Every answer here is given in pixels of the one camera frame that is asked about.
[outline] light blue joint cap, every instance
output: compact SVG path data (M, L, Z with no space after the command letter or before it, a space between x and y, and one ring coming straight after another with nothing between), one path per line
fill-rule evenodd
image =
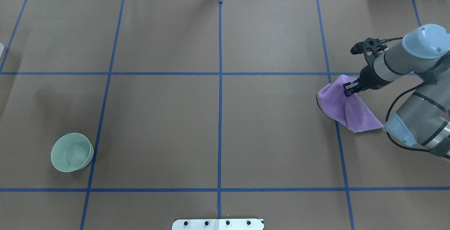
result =
M391 118L384 125L384 130L389 132L390 135L394 136L396 139L400 140L403 144L412 147L417 144L416 139L411 133L410 129L406 127L406 124L394 113Z
M439 25L422 25L402 39L403 48L423 59L439 58L450 50L450 34Z

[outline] green bowl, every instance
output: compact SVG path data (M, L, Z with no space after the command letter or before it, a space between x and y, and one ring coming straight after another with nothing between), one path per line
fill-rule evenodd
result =
M94 156L94 147L80 133L69 133L58 139L52 149L53 166L61 172L84 168Z

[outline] blue tape line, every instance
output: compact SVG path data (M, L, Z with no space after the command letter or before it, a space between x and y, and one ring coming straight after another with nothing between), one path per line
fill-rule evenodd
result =
M222 0L219 0L219 124L217 141L217 218L222 215L222 196L220 188L222 187Z
M87 189L60 188L0 188L0 192L86 192Z
M341 166L342 166L342 174L344 176L344 185L345 185L345 193L347 195L347 207L348 207L348 214L350 217L350 226L352 230L355 230L355 223L353 221L353 210L352 210L352 200L350 199L350 191L348 188L348 178L347 178L347 168L345 166L345 159L344 159L344 149L342 148L342 139L341 139L341 131L339 130L339 123L337 121L334 121L336 125L336 134L337 134L337 142L339 144L339 155L341 157Z
M218 76L210 72L112 72L114 76Z
M22 14L24 13L25 6L27 5L28 0L24 0L24 3L22 4L22 8L20 10L19 16L17 17L16 25L14 26L13 33L11 34L11 38L9 39L8 46L5 50L5 55L3 56L3 60L1 61L0 65L0 72L3 70L3 66L5 66L6 58L8 57L9 49L11 48L11 45L13 44L14 36L16 35L17 27L19 26L20 19L22 18Z
M169 188L169 189L148 189L148 188L128 188L128 189L90 189L91 192L150 192L150 193L175 193L175 192L217 192L216 188Z
M315 2L317 3L317 14L319 16L320 34L322 35L322 45L323 45L323 54L325 55L325 65L327 66L328 83L331 83L330 64L328 63L328 52L327 52L327 45L325 43L325 33L323 31L322 14L320 12L320 2L319 0L315 0Z
M322 44L323 44L323 52L325 54L325 64L327 66L327 72L328 72L328 82L331 83L331 71L330 71L330 65L328 62L328 52L327 52L327 46L325 44L325 33L323 31L323 23L322 23L322 15L320 12L320 1L316 0L317 3L317 13L319 15L319 24L320 24L320 33L322 34ZM335 121L336 124L336 134L337 134L337 142L339 143L339 154L341 156L341 166L342 166L342 174L344 176L344 184L345 184L345 193L347 197L347 207L348 207L348 215L350 218L350 227L352 230L355 230L355 223L353 221L353 210L352 210L352 201L350 199L350 192L348 190L348 180L347 180L347 169L345 167L345 159L344 159L344 150L342 149L342 141L341 141L341 132L339 130L339 123Z
M345 188L222 188L222 192L326 192L345 191Z
M411 1L413 2L413 7L414 7L414 12L416 14L417 23L419 24L419 27L420 27L420 26L422 26L422 24L420 23L419 13L417 12L416 1L415 0L411 0Z
M98 122L97 138L95 139L94 156L92 157L92 163L91 163L91 167L90 167L89 181L87 184L88 190L86 192L86 198L85 198L85 204L83 207L83 214L82 214L82 220L81 220L81 224L80 224L80 230L84 229L84 223L85 223L85 219L86 219L87 206L89 203L90 187L92 185L92 177L94 175L95 159L97 158L98 142L100 141L100 133L102 131L102 126L103 126L103 116L105 114L106 99L108 98L109 83L111 81L111 72L113 71L112 67L114 65L114 55L116 52L117 39L119 38L120 22L122 20L122 12L123 12L124 3L125 3L125 0L122 0L122 3L120 5L120 11L119 11L119 19L117 20L116 35L114 37L114 46L112 48L113 51L111 53L111 62L109 64L109 74L108 74L108 79L106 80L105 94L103 96L103 104L102 104L102 111L100 113L100 121Z
M450 187L353 187L349 191L395 191L395 190L450 190Z
M351 187L351 188L92 188L92 192L105 193L177 193L177 192L365 192L365 191L421 191L450 190L449 186L410 187ZM88 189L64 188L0 188L0 192L87 192Z
M326 72L225 72L224 76L326 76Z
M339 75L348 75L348 76L358 76L360 73L358 72L331 72L330 75L339 76Z
M0 75L14 76L106 76L108 72L1 72Z

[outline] cable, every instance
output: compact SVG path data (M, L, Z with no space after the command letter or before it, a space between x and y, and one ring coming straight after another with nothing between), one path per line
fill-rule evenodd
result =
M392 108L394 108L394 105L397 103L397 101L398 101L402 96L404 96L405 94L407 94L407 93L409 93L409 92L411 92L411 91L414 91L414 90L416 90L416 89L418 89L418 88L424 86L425 84L426 84L425 82L422 82L421 84L419 84L419 85L417 85L417 86L415 86L415 87L413 87L413 88L411 88L411 89L408 89L407 91L405 91L405 92L401 93L399 96L397 96L397 98L392 102L391 106L389 107L389 110L387 110L386 121L385 121L385 122L387 122L387 120L389 119L389 116L391 115ZM389 134L389 132L386 132L386 134L387 134L387 137L389 138L389 140L390 140L392 143L394 143L394 145L396 145L396 146L399 147L399 148L403 148L403 149L410 150L410 151L426 152L426 153L429 153L429 152L431 151L431 150L427 150L427 149L421 149L421 148L408 148L408 147L402 146L402 145L400 145L399 143L395 142L394 139L392 139L392 137L391 137L391 135ZM450 156L444 155L444 158L450 159Z
M400 37L400 38L393 38L393 39L383 39L383 40L381 40L380 42L381 42L382 44L385 44L385 43L387 43L387 42L389 42L389 41L400 40L400 39L403 39L403 37Z

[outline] purple cloth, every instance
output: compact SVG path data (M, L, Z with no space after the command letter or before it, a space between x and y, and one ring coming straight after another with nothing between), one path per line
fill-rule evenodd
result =
M383 124L367 108L356 94L345 97L344 83L356 78L341 75L317 93L317 102L322 111L331 119L341 123L352 132L361 132L382 128Z

